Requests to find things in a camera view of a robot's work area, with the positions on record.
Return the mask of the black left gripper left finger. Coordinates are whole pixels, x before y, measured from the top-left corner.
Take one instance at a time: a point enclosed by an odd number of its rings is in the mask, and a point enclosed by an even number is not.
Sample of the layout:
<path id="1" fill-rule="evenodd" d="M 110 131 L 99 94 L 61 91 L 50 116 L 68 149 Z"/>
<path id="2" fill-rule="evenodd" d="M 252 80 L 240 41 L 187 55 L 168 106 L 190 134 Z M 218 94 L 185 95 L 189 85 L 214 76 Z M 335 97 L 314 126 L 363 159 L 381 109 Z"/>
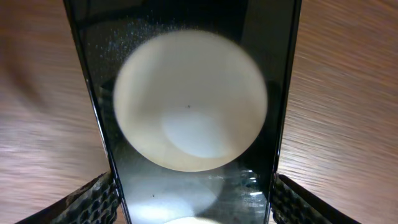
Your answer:
<path id="1" fill-rule="evenodd" d="M 119 204 L 118 188 L 108 171 L 17 224 L 113 224 Z"/>

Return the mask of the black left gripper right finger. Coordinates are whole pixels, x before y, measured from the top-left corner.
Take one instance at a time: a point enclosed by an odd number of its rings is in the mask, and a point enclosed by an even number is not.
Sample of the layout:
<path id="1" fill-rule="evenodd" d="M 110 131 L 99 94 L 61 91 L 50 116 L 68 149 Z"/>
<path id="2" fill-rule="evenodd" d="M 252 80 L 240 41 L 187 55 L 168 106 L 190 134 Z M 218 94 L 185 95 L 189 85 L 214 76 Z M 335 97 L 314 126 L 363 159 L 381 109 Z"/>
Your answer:
<path id="1" fill-rule="evenodd" d="M 275 177 L 271 210 L 277 224 L 359 224 L 282 174 Z"/>

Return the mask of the black smartphone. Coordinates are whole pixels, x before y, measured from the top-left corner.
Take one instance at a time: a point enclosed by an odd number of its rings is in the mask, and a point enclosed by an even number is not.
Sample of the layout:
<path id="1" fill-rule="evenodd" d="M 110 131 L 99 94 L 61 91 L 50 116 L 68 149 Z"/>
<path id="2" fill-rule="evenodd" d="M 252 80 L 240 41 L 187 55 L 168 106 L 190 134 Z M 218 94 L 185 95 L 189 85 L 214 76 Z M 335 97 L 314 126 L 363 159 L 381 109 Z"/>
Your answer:
<path id="1" fill-rule="evenodd" d="M 267 223 L 300 10 L 64 0 L 128 223 Z"/>

